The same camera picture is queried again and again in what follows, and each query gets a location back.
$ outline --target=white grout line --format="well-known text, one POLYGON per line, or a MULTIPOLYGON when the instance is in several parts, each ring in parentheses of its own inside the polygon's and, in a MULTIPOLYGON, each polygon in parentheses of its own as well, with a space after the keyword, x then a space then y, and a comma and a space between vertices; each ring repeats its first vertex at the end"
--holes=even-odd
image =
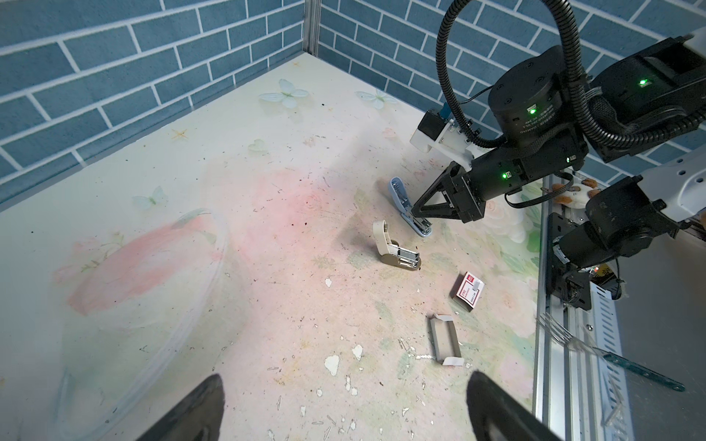
POLYGON ((78 163, 81 164, 81 168, 87 167, 86 163, 83 161, 83 158, 81 157, 81 155, 78 154, 77 151, 74 150, 71 152, 71 154, 73 155, 74 159, 76 159, 78 163))
MULTIPOLYGON (((289 45, 289 46, 287 46, 287 47, 285 47, 285 48, 283 48, 283 49, 281 49, 281 50, 279 50, 279 51, 277 51, 277 52, 275 52, 274 54, 271 54, 271 55, 276 55, 276 54, 279 54, 279 53, 281 53, 281 52, 284 52, 284 51, 286 51, 286 50, 288 50, 288 49, 291 49, 292 47, 294 47, 294 46, 297 45, 298 43, 299 43, 299 42, 294 42, 294 43, 292 43, 291 45, 289 45)), ((226 77, 229 76, 229 75, 234 75, 235 73, 244 71, 245 69, 252 67, 252 65, 253 65, 253 64, 248 64, 248 65, 246 65, 246 66, 242 66, 240 69, 236 70, 236 71, 233 72, 233 73, 228 73, 227 75, 223 75, 222 77, 216 78, 215 81, 214 81, 214 83, 217 83, 218 81, 222 80, 223 78, 226 78, 226 77)), ((158 107, 155 107, 155 108, 153 108, 153 109, 150 109, 150 110, 148 110, 148 111, 146 111, 146 112, 144 112, 144 113, 142 113, 142 114, 139 114, 139 115, 137 115, 137 116, 134 116, 133 118, 130 118, 130 119, 126 120, 126 121, 123 121, 123 122, 121 122, 120 124, 117 124, 116 126, 113 126, 113 128, 110 129, 110 130, 107 130, 107 131, 98 133, 97 135, 91 136, 90 138, 85 139, 85 140, 81 141, 80 143, 77 143, 77 144, 75 144, 75 145, 73 145, 73 146, 71 146, 71 147, 69 147, 69 148, 66 148, 66 149, 62 150, 61 152, 57 152, 57 153, 54 153, 53 155, 50 155, 50 156, 48 156, 48 157, 45 157, 45 158, 41 159, 40 161, 37 161, 37 162, 35 162, 34 164, 31 164, 30 166, 27 166, 26 168, 22 168, 22 166, 19 165, 19 164, 17 163, 17 161, 14 160, 14 158, 12 158, 10 155, 8 155, 7 152, 5 152, 5 150, 4 150, 2 147, 0 147, 0 156, 5 157, 5 155, 6 155, 7 157, 6 157, 5 159, 7 159, 8 162, 10 162, 10 163, 13 165, 13 167, 15 167, 15 168, 18 168, 18 167, 19 167, 18 171, 14 172, 14 173, 12 173, 12 174, 9 174, 9 175, 7 175, 7 176, 1 177, 1 178, 0 178, 0 185, 4 184, 4 183, 6 183, 6 182, 12 181, 14 178, 16 178, 16 177, 18 177, 18 176, 21 176, 21 175, 23 175, 24 173, 26 173, 26 172, 28 172, 28 171, 32 171, 32 170, 37 169, 37 168, 39 168, 39 167, 41 167, 41 166, 43 166, 43 165, 45 165, 45 164, 48 164, 48 163, 50 163, 51 161, 55 160, 56 158, 62 157, 62 156, 64 156, 64 155, 68 154, 68 153, 75 152, 76 150, 78 150, 79 148, 83 147, 84 145, 90 144, 90 143, 92 143, 92 142, 95 141, 95 140, 98 140, 98 139, 100 139, 100 138, 103 138, 104 136, 109 135, 110 133, 113 133, 113 132, 115 132, 115 131, 117 131, 117 130, 119 130, 119 129, 125 127, 125 126, 129 126, 130 124, 132 124, 132 123, 134 123, 134 122, 137 122, 137 121, 141 120, 142 118, 145 118, 146 116, 149 116, 149 115, 155 113, 156 111, 162 110, 162 109, 164 109, 165 107, 168 107, 169 105, 174 104, 175 102, 178 102, 178 101, 184 99, 185 97, 188 97, 189 95, 191 95, 191 94, 193 94, 193 93, 200 92, 201 90, 206 89, 207 87, 209 87, 209 86, 211 86, 211 85, 212 85, 212 83, 207 83, 207 84, 204 84, 204 85, 202 85, 202 86, 200 86, 200 87, 197 87, 197 88, 194 89, 194 90, 191 90, 191 91, 189 91, 189 92, 187 92, 187 93, 185 93, 185 94, 183 94, 183 95, 180 95, 180 96, 178 96, 178 97, 176 97, 176 98, 174 98, 174 99, 172 99, 172 100, 170 100, 170 101, 168 101, 168 102, 163 103, 163 105, 160 105, 160 106, 158 106, 158 107)))
POLYGON ((157 94, 157 88, 153 84, 150 86, 150 88, 152 89, 152 93, 155 94, 155 99, 157 100, 157 105, 161 106, 162 100, 160 100, 160 96, 157 94))
POLYGON ((5 160, 6 160, 7 162, 9 162, 10 165, 12 165, 12 167, 15 167, 16 170, 18 170, 18 171, 22 170, 22 166, 20 165, 20 163, 17 162, 17 161, 15 161, 15 158, 13 158, 12 156, 10 156, 10 154, 7 153, 7 152, 5 151, 5 149, 3 149, 2 147, 0 147, 0 156, 2 156, 3 158, 5 158, 5 160))
POLYGON ((182 67, 181 65, 181 57, 179 56, 179 50, 177 50, 176 46, 174 46, 174 55, 176 55, 176 64, 179 65, 179 70, 183 69, 184 67, 182 67))
POLYGON ((31 93, 27 94, 27 98, 34 104, 35 109, 42 115, 42 118, 44 118, 45 121, 51 121, 52 118, 49 116, 46 110, 44 110, 44 107, 40 104, 40 102, 37 101, 37 98, 35 98, 34 95, 31 93))
MULTIPOLYGON (((229 1, 229 0, 205 0, 205 1, 201 2, 198 5, 198 7, 202 8, 204 6, 211 6, 214 4, 225 3, 226 1, 229 1)), ((291 8, 294 6, 304 4, 304 2, 305 2, 305 0, 301 0, 301 1, 298 1, 297 3, 287 5, 286 8, 275 9, 273 11, 268 11, 268 12, 262 13, 259 16, 248 17, 246 20, 242 20, 242 22, 245 23, 247 21, 251 21, 251 19, 265 17, 268 14, 283 11, 285 9, 288 9, 288 8, 291 8)), ((69 32, 64 32, 62 34, 52 35, 50 37, 42 37, 42 38, 37 38, 36 40, 29 40, 26 42, 11 44, 9 46, 0 47, 0 56, 5 55, 5 54, 10 54, 12 52, 19 52, 19 51, 23 51, 23 50, 27 50, 27 49, 32 49, 34 47, 44 46, 44 45, 50 44, 50 43, 55 43, 57 40, 69 40, 70 38, 82 37, 84 35, 93 34, 95 32, 99 32, 102 30, 122 28, 123 26, 126 26, 126 25, 133 25, 136 23, 141 23, 143 21, 152 20, 153 18, 161 18, 161 17, 165 17, 165 16, 170 16, 170 15, 173 15, 173 14, 179 13, 179 12, 192 11, 195 8, 196 8, 196 6, 191 4, 191 5, 187 5, 187 6, 181 6, 178 8, 172 8, 167 11, 159 11, 159 12, 145 14, 143 16, 126 18, 125 20, 118 20, 118 21, 114 21, 112 23, 108 23, 108 24, 104 24, 104 25, 91 26, 88 28, 81 28, 81 29, 77 29, 77 30, 72 30, 69 32)))
POLYGON ((578 25, 578 32, 581 32, 581 30, 583 30, 583 27, 586 26, 586 23, 588 23, 588 20, 590 20, 592 16, 593 16, 593 12, 589 12, 586 15, 586 18, 584 18, 583 21, 581 22, 581 24, 578 25))
POLYGON ((542 33, 542 28, 537 28, 537 30, 534 31, 534 35, 533 35, 532 38, 529 40, 529 43, 527 43, 527 48, 528 48, 528 49, 529 49, 530 47, 532 47, 532 45, 534 44, 534 42, 537 40, 537 37, 538 37, 539 34, 541 34, 541 33, 542 33))
POLYGON ((640 13, 641 13, 645 8, 647 8, 647 5, 648 5, 648 4, 650 4, 650 0, 645 0, 645 1, 640 5, 640 7, 635 11, 635 13, 633 14, 633 16, 630 17, 630 20, 628 20, 628 23, 632 23, 633 21, 635 21, 635 19, 638 17, 638 15, 640 15, 640 13))
POLYGON ((73 69, 73 71, 80 72, 80 69, 78 68, 78 64, 76 64, 76 60, 73 59, 73 55, 71 55, 71 52, 68 51, 68 47, 66 47, 66 45, 64 44, 64 41, 59 40, 56 43, 61 48, 61 51, 64 53, 64 56, 68 60, 68 63, 71 64, 71 68, 73 69))
MULTIPOLYGON (((293 24, 293 25, 290 25, 290 26, 287 27, 287 28, 283 28, 282 30, 287 30, 287 29, 290 29, 290 28, 294 28, 294 27, 296 27, 296 26, 298 26, 298 25, 299 25, 298 23, 295 23, 295 24, 293 24)), ((258 38, 257 40, 253 40, 252 42, 243 44, 243 45, 241 45, 241 46, 239 46, 239 47, 236 47, 235 49, 232 49, 232 50, 230 50, 230 51, 228 51, 228 52, 221 52, 220 54, 216 54, 216 55, 210 57, 209 59, 202 60, 202 61, 200 61, 200 62, 198 62, 198 63, 196 63, 196 64, 194 64, 194 65, 192 65, 192 66, 189 66, 189 68, 195 68, 195 67, 202 66, 203 64, 206 64, 206 63, 209 62, 209 61, 213 61, 213 60, 218 59, 218 58, 220 58, 220 57, 222 57, 222 56, 226 56, 226 55, 228 55, 228 54, 232 54, 233 52, 237 52, 237 51, 239 51, 239 50, 242 50, 242 49, 244 49, 245 47, 250 48, 250 44, 251 44, 251 43, 264 40, 264 39, 267 38, 267 37, 271 37, 271 35, 264 35, 264 36, 258 38)), ((44 123, 38 124, 38 125, 36 125, 36 126, 34 126, 34 127, 32 127, 32 128, 28 128, 27 130, 14 133, 13 135, 8 136, 7 138, 0 139, 0 145, 5 145, 5 144, 7 144, 7 143, 11 143, 12 141, 17 140, 17 139, 19 139, 19 138, 24 138, 24 137, 27 136, 27 135, 31 135, 31 134, 33 134, 33 133, 35 133, 35 132, 41 131, 41 130, 43 130, 43 129, 49 127, 49 126, 52 126, 53 124, 60 123, 60 122, 62 122, 62 121, 66 121, 67 119, 71 119, 71 118, 73 118, 74 116, 81 115, 81 114, 83 114, 83 113, 85 113, 85 112, 87 112, 87 111, 89 111, 89 110, 93 110, 93 109, 95 109, 97 106, 102 106, 103 104, 107 104, 107 103, 109 103, 109 102, 113 102, 113 101, 115 101, 115 100, 117 100, 117 99, 120 99, 120 98, 122 98, 122 97, 126 97, 127 95, 129 95, 129 94, 131 94, 131 93, 133 93, 133 92, 137 92, 138 90, 141 90, 141 89, 143 89, 143 88, 145 88, 145 87, 147 87, 147 86, 152 86, 152 87, 154 88, 154 85, 156 85, 156 84, 158 84, 158 83, 161 83, 161 82, 164 81, 164 80, 168 80, 168 79, 170 79, 170 78, 173 78, 173 77, 175 77, 175 76, 177 76, 177 75, 179 75, 179 74, 181 74, 181 73, 183 73, 183 72, 184 72, 184 71, 178 70, 178 71, 174 71, 174 72, 168 73, 167 75, 164 75, 164 76, 162 76, 162 77, 159 77, 159 78, 156 78, 156 79, 154 79, 154 80, 148 81, 148 82, 146 82, 146 83, 137 85, 137 86, 133 87, 132 89, 126 90, 125 92, 116 93, 116 94, 114 94, 114 95, 111 95, 111 96, 109 96, 109 97, 106 97, 106 98, 104 98, 104 99, 101 99, 100 101, 94 102, 94 103, 89 104, 89 105, 87 105, 87 106, 85 106, 85 107, 81 107, 80 109, 77 109, 77 110, 71 111, 71 112, 69 112, 69 113, 67 113, 67 114, 58 116, 58 117, 52 119, 51 121, 44 122, 44 123)), ((26 89, 26 90, 25 90, 25 94, 21 94, 20 96, 25 96, 27 93, 31 93, 31 91, 29 91, 29 89, 31 89, 31 88, 26 89)))
POLYGON ((198 8, 196 8, 196 20, 198 21, 198 33, 203 34, 203 25, 201 25, 201 13, 198 12, 198 8))
POLYGON ((500 42, 500 40, 495 40, 495 42, 493 43, 493 47, 490 49, 490 52, 488 52, 488 58, 493 56, 493 53, 495 52, 495 49, 498 47, 499 42, 500 42))
POLYGON ((679 0, 664 0, 664 1, 666 1, 667 3, 671 3, 674 6, 679 6, 682 9, 686 9, 689 12, 693 12, 695 14, 698 14, 699 16, 706 17, 706 11, 704 11, 701 8, 698 8, 697 4, 691 5, 691 4, 688 4, 684 1, 679 1, 679 0))
POLYGON ((586 72, 587 72, 587 73, 590 72, 591 69, 593 69, 593 66, 596 66, 596 64, 598 63, 598 60, 600 60, 602 57, 603 57, 603 54, 598 54, 598 56, 596 57, 596 59, 593 60, 593 62, 590 64, 590 66, 588 66, 588 67, 586 68, 586 72))
POLYGON ((140 48, 140 43, 137 41, 137 37, 135 36, 135 30, 132 28, 132 25, 128 25, 128 32, 130 33, 130 38, 133 40, 133 44, 135 45, 135 49, 137 49, 138 54, 142 54, 142 49, 140 48))
POLYGON ((113 123, 110 122, 110 119, 108 119, 108 115, 105 114, 105 110, 103 110, 103 107, 98 106, 97 109, 100 116, 103 117, 103 121, 105 121, 105 124, 108 126, 108 128, 113 128, 113 123))

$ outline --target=metal corner post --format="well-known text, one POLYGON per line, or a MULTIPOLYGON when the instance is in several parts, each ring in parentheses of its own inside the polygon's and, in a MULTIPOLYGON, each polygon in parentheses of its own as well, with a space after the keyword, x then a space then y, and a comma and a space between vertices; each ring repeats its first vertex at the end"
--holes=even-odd
POLYGON ((318 56, 318 30, 321 24, 321 0, 306 0, 304 7, 304 51, 318 56))

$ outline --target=floor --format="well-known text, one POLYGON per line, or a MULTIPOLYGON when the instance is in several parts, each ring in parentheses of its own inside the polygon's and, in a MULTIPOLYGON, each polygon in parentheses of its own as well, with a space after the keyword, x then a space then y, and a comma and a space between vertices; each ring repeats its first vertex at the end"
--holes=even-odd
POLYGON ((134 439, 211 373, 226 440, 473 440, 476 369, 529 408, 539 210, 417 236, 387 184, 415 198, 448 160, 371 97, 305 54, 0 212, 3 437, 134 439), (420 271, 380 262, 379 219, 420 271), (433 313, 465 366, 429 358, 433 313))

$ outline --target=black cable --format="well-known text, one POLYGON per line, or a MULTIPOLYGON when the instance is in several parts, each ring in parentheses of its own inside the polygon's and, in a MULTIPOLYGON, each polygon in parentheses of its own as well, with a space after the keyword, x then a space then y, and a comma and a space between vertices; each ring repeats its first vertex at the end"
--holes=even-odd
POLYGON ((558 178, 562 178, 567 180, 568 182, 561 186, 561 188, 557 188, 554 191, 551 191, 547 193, 546 195, 541 195, 538 198, 535 199, 530 199, 530 200, 524 200, 522 202, 518 203, 512 203, 508 200, 508 195, 505 195, 505 202, 508 203, 509 206, 512 208, 527 208, 531 207, 533 205, 541 204, 542 202, 546 202, 547 200, 554 199, 555 197, 559 196, 563 192, 567 191, 571 186, 573 185, 573 175, 571 173, 567 173, 565 171, 556 171, 554 172, 554 176, 558 178))
POLYGON ((451 80, 448 77, 448 69, 446 67, 446 42, 448 35, 451 33, 451 26, 454 20, 458 17, 461 10, 470 3, 471 0, 454 0, 448 7, 446 14, 441 21, 439 33, 436 36, 436 73, 439 77, 439 84, 448 106, 451 108, 453 117, 456 119, 461 131, 475 144, 483 148, 500 147, 507 140, 504 135, 498 136, 493 140, 483 139, 471 129, 466 116, 463 114, 463 109, 458 102, 458 98, 451 86, 451 80))
POLYGON ((461 102, 458 103, 458 104, 467 104, 467 103, 473 101, 474 99, 478 98, 479 96, 481 96, 481 95, 483 94, 483 92, 487 92, 488 90, 490 90, 490 89, 492 89, 492 88, 493 88, 493 86, 490 85, 490 86, 486 87, 485 89, 481 90, 480 92, 478 92, 477 94, 473 95, 473 96, 470 97, 469 99, 466 99, 465 101, 461 101, 461 102))
MULTIPOLYGON (((581 129, 589 140, 605 145, 607 147, 613 147, 618 151, 626 151, 631 150, 632 148, 638 145, 644 145, 648 143, 662 143, 683 133, 695 130, 700 123, 706 120, 706 105, 704 105, 699 109, 695 110, 692 114, 684 116, 678 121, 669 123, 663 128, 658 128, 656 130, 648 132, 619 135, 616 133, 610 133, 603 129, 594 119, 593 115, 591 115, 591 112, 588 108, 588 99, 586 98, 585 89, 587 77, 581 64, 581 44, 579 41, 578 26, 576 25, 576 20, 574 19, 571 6, 569 5, 568 0, 542 1, 544 2, 544 5, 549 8, 551 15, 554 17, 554 21, 556 22, 556 27, 559 31, 559 37, 561 38, 561 47, 564 53, 564 62, 566 65, 567 73, 566 80, 568 84, 569 96, 571 100, 571 105, 573 107, 574 116, 578 120, 581 129)), ((440 70, 438 65, 438 53, 440 42, 441 39, 437 40, 436 42, 437 70, 440 70)))

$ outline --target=debris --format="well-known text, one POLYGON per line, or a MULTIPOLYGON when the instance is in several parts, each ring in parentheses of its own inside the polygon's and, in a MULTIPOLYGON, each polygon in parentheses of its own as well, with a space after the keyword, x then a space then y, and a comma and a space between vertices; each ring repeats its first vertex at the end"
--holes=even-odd
POLYGON ((482 280, 467 272, 453 299, 470 312, 476 307, 476 302, 481 296, 484 286, 485 283, 482 280))
POLYGON ((357 344, 357 345, 355 345, 355 347, 354 347, 353 349, 351 349, 351 350, 353 351, 353 355, 355 355, 355 358, 356 358, 358 361, 360 361, 360 358, 363 356, 363 347, 362 347, 361 345, 357 344))
POLYGON ((332 355, 326 357, 326 360, 323 362, 323 365, 333 376, 336 376, 336 373, 338 373, 338 360, 338 355, 332 355))
POLYGON ((436 360, 444 366, 463 366, 456 326, 451 315, 434 314, 429 319, 436 360))

